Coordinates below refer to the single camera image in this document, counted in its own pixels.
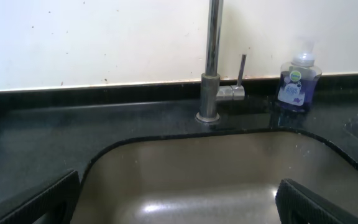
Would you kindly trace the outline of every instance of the chrome faucet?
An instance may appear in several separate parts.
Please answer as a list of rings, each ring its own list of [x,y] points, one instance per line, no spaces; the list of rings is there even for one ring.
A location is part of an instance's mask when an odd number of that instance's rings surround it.
[[[237,85],[219,86],[218,74],[219,41],[222,27],[223,0],[209,0],[208,37],[206,46],[205,73],[201,75],[201,106],[196,118],[210,123],[219,119],[216,112],[217,101],[243,100],[244,87],[241,86],[246,55],[242,55]]]

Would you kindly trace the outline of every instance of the sink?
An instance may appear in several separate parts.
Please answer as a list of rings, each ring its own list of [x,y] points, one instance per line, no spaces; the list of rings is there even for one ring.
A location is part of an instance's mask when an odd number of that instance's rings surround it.
[[[280,223],[275,194],[291,178],[358,217],[358,171],[291,132],[119,146],[89,170],[71,223]]]

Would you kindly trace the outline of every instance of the purple soap bottle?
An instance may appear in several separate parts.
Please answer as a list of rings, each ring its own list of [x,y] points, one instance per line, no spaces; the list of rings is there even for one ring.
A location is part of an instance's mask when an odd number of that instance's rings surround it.
[[[301,53],[292,62],[281,66],[276,105],[290,111],[304,113],[310,110],[321,69],[314,65],[314,42],[305,42]]]

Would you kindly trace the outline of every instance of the black granite countertop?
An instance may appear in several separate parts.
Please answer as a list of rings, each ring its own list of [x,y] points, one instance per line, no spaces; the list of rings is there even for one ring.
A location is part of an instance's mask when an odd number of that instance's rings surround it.
[[[105,147],[142,136],[287,127],[331,141],[358,163],[358,139],[343,128],[358,114],[358,88],[320,90],[312,110],[298,115],[273,110],[271,92],[249,93],[244,101],[219,105],[216,126],[195,121],[197,96],[185,98],[0,113],[0,202],[70,168],[81,178]]]

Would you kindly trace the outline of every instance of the white wall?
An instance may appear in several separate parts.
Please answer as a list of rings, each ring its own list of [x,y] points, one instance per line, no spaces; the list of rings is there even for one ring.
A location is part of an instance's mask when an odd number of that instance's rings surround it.
[[[199,80],[208,5],[0,0],[0,90]],[[243,53],[249,78],[277,77],[298,36],[319,40],[325,74],[358,72],[358,1],[226,0],[223,13],[223,78],[237,76]]]

